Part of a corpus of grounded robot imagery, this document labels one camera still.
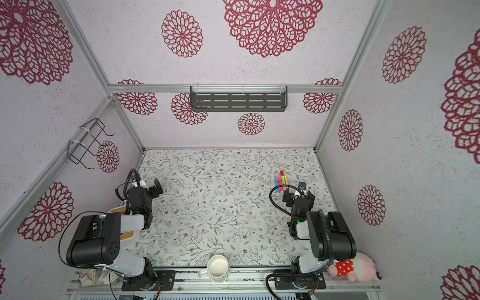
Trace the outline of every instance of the black wire rack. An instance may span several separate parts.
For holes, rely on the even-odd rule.
[[[98,126],[100,128],[100,131],[96,134],[96,135],[93,135],[92,134],[92,130],[95,128],[95,126]],[[107,134],[107,132],[105,131],[105,125],[103,124],[103,122],[99,119],[99,118],[95,118],[95,119],[91,119],[90,121],[88,121],[87,123],[83,124],[82,126],[80,126],[79,128],[81,129],[84,129],[88,132],[88,134],[86,134],[81,140],[79,141],[76,141],[76,140],[69,140],[68,141],[68,146],[67,146],[67,158],[72,161],[74,164],[78,165],[78,164],[82,164],[82,166],[84,166],[85,168],[87,169],[90,169],[90,170],[93,170],[95,168],[89,168],[87,167],[83,162],[82,162],[82,159],[83,157],[85,156],[85,154],[90,153],[92,156],[97,156],[96,154],[93,154],[92,151],[90,151],[90,147],[95,143],[97,142],[98,145],[101,145],[101,143],[98,141],[98,136],[103,132],[106,136],[113,136],[115,134]],[[83,140],[87,137],[87,136],[91,136],[93,137],[93,141],[88,145],[88,147],[85,146],[85,144],[83,143]],[[73,153],[75,152],[75,150],[77,149],[78,146],[81,146],[85,149],[85,151],[83,152],[82,156],[80,158],[78,158],[77,156],[73,155]]]

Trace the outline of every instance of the blue marker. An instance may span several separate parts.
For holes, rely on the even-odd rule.
[[[275,186],[277,186],[277,185],[278,185],[278,178],[275,177]],[[277,195],[280,194],[280,189],[279,188],[276,189],[276,194]]]

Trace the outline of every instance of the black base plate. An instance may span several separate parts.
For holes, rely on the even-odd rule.
[[[162,281],[162,290],[172,290],[173,283],[175,282],[175,271],[155,271],[157,279]],[[122,291],[140,291],[138,288],[133,288],[127,282],[123,282],[121,287]],[[158,290],[158,283],[155,283],[150,290]]]
[[[275,270],[274,274],[291,274],[290,270]],[[323,289],[326,288],[323,275],[310,277],[275,277],[276,289]]]

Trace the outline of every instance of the floral tabletop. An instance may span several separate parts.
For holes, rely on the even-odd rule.
[[[307,183],[314,209],[335,210],[312,149],[148,151],[140,174],[149,186],[158,178],[164,193],[153,200],[151,227],[128,250],[154,266],[201,266],[215,254],[232,266],[290,264],[310,244],[289,236],[289,216],[268,199],[280,170],[289,184]]]

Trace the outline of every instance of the pink marker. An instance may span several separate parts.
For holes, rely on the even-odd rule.
[[[280,176],[280,173],[278,174],[278,183],[282,184],[282,177]]]

